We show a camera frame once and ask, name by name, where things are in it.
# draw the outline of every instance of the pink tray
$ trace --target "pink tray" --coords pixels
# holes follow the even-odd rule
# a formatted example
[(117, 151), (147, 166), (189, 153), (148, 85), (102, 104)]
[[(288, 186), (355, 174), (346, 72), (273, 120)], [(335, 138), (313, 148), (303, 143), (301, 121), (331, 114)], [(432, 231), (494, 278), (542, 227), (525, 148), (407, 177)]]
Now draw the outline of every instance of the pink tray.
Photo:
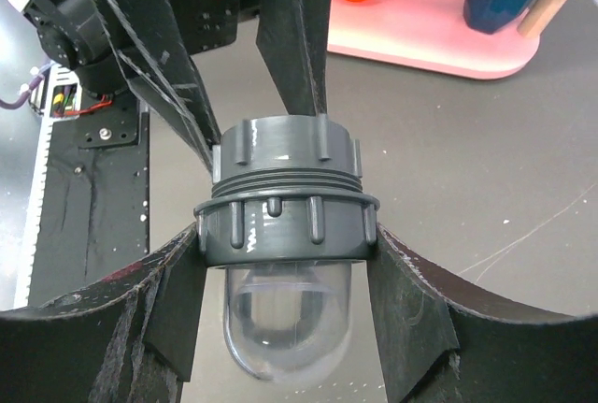
[(473, 79), (499, 79), (534, 57), (519, 21), (487, 36), (465, 24), (465, 0), (333, 0), (328, 51)]

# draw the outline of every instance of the transparent plastic container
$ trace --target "transparent plastic container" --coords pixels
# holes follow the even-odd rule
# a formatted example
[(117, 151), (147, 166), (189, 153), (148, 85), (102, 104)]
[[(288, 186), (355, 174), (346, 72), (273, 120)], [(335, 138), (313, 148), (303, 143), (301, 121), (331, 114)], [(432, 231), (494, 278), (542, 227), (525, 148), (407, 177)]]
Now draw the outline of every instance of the transparent plastic container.
[(224, 338), (232, 357), (261, 381), (322, 381), (349, 344), (350, 286), (351, 262), (228, 268)]

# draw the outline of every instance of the metal bracket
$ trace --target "metal bracket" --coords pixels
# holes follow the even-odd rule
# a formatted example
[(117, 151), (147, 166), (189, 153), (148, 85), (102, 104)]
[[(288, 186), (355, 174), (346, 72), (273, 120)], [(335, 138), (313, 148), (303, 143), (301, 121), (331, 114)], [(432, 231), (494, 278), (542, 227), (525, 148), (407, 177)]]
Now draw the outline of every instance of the metal bracket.
[[(88, 96), (83, 98), (83, 108)], [(82, 149), (129, 146), (139, 134), (138, 101), (132, 94), (114, 98), (111, 106), (82, 115), (77, 120), (77, 144)]]

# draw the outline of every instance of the gray plastic threaded cap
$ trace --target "gray plastic threaded cap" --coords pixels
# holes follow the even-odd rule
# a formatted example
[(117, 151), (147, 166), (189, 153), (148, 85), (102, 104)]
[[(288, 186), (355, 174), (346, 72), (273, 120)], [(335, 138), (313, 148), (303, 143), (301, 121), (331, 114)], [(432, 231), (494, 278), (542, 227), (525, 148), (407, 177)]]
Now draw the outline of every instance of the gray plastic threaded cap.
[(243, 121), (214, 147), (197, 216), (207, 266), (365, 260), (379, 202), (362, 193), (359, 142), (326, 115)]

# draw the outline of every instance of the red wire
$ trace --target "red wire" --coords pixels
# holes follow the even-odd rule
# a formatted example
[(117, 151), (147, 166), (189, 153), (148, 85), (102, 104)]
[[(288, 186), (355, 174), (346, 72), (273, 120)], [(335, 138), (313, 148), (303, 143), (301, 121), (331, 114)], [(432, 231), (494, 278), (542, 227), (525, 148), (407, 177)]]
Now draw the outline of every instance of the red wire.
[(104, 108), (104, 107), (108, 107), (112, 105), (112, 101), (105, 101), (102, 100), (102, 102), (98, 102), (97, 104), (89, 107), (89, 108), (85, 108), (83, 110), (69, 110), (66, 111), (64, 113), (65, 116), (78, 116), (78, 115), (84, 115), (86, 113), (91, 113), (92, 111), (96, 111), (99, 110), (100, 108)]

